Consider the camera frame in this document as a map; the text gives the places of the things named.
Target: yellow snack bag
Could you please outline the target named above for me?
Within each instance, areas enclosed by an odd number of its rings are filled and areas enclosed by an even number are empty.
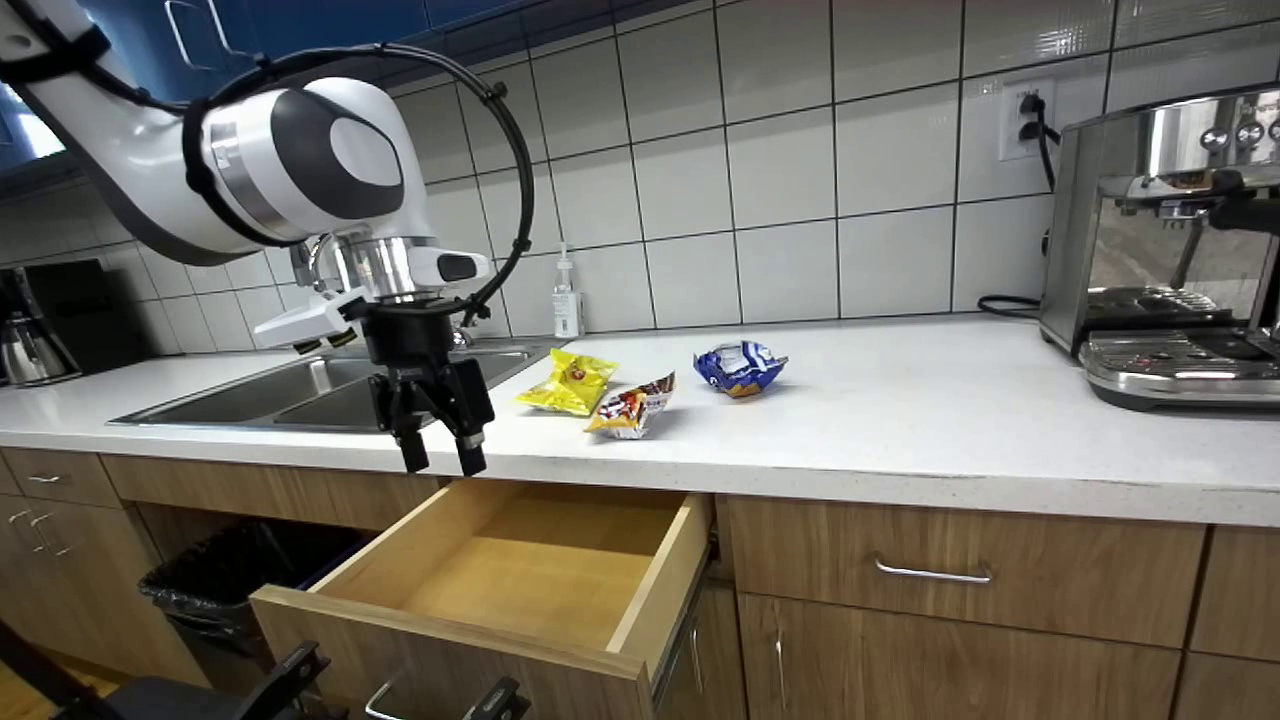
[[[574,358],[567,349],[553,349],[548,361],[548,381],[521,392],[521,405],[533,411],[591,418],[591,407],[606,392],[612,364],[600,358]]]

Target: sink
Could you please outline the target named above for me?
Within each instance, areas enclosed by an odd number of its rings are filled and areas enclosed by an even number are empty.
[[[553,342],[499,342],[458,349],[499,386],[542,361]],[[376,364],[365,349],[296,361],[199,398],[141,407],[116,426],[196,426],[196,427],[272,427],[272,433],[379,433],[371,418],[369,377]]]

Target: kitchen counter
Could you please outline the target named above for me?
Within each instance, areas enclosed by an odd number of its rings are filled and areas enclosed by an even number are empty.
[[[733,405],[693,351],[752,338],[793,358],[780,386]],[[1126,411],[1095,399],[1026,319],[891,319],[747,333],[589,338],[616,381],[675,367],[649,440],[595,440],[578,421],[525,418],[490,392],[489,478],[685,487],[733,497],[990,510],[1280,530],[1280,418]],[[227,386],[290,358],[151,361],[61,390],[0,392],[0,443],[399,473],[389,436],[111,426],[146,405]],[[432,473],[450,436],[423,433]]]

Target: espresso machine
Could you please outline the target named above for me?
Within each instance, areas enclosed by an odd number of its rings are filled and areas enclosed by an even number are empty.
[[[1065,134],[1038,333],[1139,407],[1280,407],[1280,90]]]

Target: appliance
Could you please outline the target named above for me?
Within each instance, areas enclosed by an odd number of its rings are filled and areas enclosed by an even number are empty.
[[[98,262],[0,267],[6,386],[54,386],[156,358]]]
[[[1065,134],[1038,333],[1145,407],[1280,407],[1280,90]]]

